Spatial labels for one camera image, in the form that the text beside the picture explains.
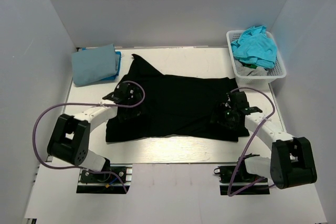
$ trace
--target cyan cloth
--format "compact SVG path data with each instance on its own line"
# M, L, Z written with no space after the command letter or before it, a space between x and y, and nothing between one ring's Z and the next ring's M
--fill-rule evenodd
M114 76L118 71L119 57L111 44L75 52L71 55L71 62L74 84L83 86Z
M231 42L235 59L266 69L274 68L277 60L277 46L266 35L266 27L252 26L244 31L238 40Z

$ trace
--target folded gray cloth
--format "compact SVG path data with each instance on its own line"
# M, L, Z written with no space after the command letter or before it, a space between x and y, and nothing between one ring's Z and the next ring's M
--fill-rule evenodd
M241 76L266 76L268 71L262 67L257 67L256 69L244 67L239 60L235 60L236 69L238 74Z

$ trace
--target wall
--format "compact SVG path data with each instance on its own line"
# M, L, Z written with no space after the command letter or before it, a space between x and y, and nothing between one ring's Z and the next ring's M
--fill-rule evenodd
M37 168L33 124L42 110L65 101L74 49L50 0L0 0L1 223L22 222ZM44 158L59 112L38 132Z
M336 0L287 0L272 33L288 76L273 86L287 130L305 136L317 164L316 188L336 223Z
M77 47L218 46L228 30L271 27L286 0L51 0Z

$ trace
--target purple cable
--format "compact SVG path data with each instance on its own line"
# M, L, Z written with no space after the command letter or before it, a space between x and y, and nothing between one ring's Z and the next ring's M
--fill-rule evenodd
M53 105L49 108L47 108L45 111L43 111L41 113L41 115L37 118L35 124L34 124L34 127L33 127L33 150L34 150L34 153L35 153L35 156L37 158L37 160L45 167L47 168L50 168L50 169L55 169L55 170L64 170L64 169L72 169L72 168L81 168L81 169L86 169L84 167L81 167L81 166L64 166L64 167L57 167L57 166L51 166L51 165L48 165L47 163L45 163L42 158L40 157L40 155L38 154L37 152L37 147L36 147L36 130L37 130L37 125L38 123L41 121L42 117L48 113L50 110L54 109L54 108L57 108L57 107L61 107L61 106L68 106L68 105L80 105L80 106L105 106L105 107L120 107L120 108L134 108L138 105L140 105L144 100L145 100L145 90L139 85L137 84L136 82L134 81L124 81L125 83L132 83L136 86L138 86L141 91L142 91L142 99L140 102L134 104L134 105L122 105L122 104L100 104L100 103L80 103L80 102L65 102L65 103L60 103L60 104L56 104L56 105ZM113 176L115 176L119 182L121 183L122 187L124 188L125 192L127 193L127 189L125 187L125 184L123 183L123 181L121 180L121 178L114 172L95 172L93 170L90 170L90 173L94 173L94 174L112 174Z
M243 152L241 153L241 156L240 156L239 159L238 159L238 163L237 163L235 169L233 170L233 173L232 173L232 176L231 176L231 179L230 179L230 184L229 184L229 188L228 188L228 191L227 191L227 195L228 195L229 197L232 197L232 196L235 196L235 195L239 194L240 192L244 191L245 189L247 189L247 188L253 186L254 184L256 184L256 183L258 183L258 182L260 182L260 181L262 181L262 180L264 179L263 177L261 177L261 178L257 179L256 181L253 181L252 183L250 183L250 184L248 184L248 185L246 185L246 186L240 188L239 190L236 190L235 192L231 193L231 189L232 189L233 182L234 182L234 180L235 180L235 177L236 177L236 175L237 175L237 172L238 172L238 170L239 170L239 167L240 167L240 165L242 164L242 161L243 161L244 156L245 156L245 154L246 154L246 152L247 152L247 149L248 149L249 146L251 145L252 140L255 138L255 136L257 135L258 131L259 131L260 128L262 127L262 125L267 121L267 119L269 119L272 115L274 115L274 113L275 113L275 111L276 111L276 110L275 110L275 105L274 105L274 103L272 102L272 100L271 100L271 99L270 99L264 92L262 92L262 91L260 91L260 90L257 90L257 89L254 89L254 88L241 87L241 88L236 88L236 89L234 89L234 90L231 90L231 93L233 93L233 92L235 92L235 91L237 91L237 90L239 90L239 89L251 89L251 90L254 90L254 91L256 91L256 92L259 92L260 94L262 94L263 96L265 96L265 97L268 99L268 101L269 101L269 102L271 103L271 105L272 105L272 109L273 109L273 110L272 110L272 112L271 112L268 116L265 117L265 119L263 119L263 120L259 123L259 125L258 125L257 128L256 128L256 130L254 131L254 133L252 134L252 136L251 136L250 139L248 140L248 142L247 142L247 144L246 144L246 146L245 146Z

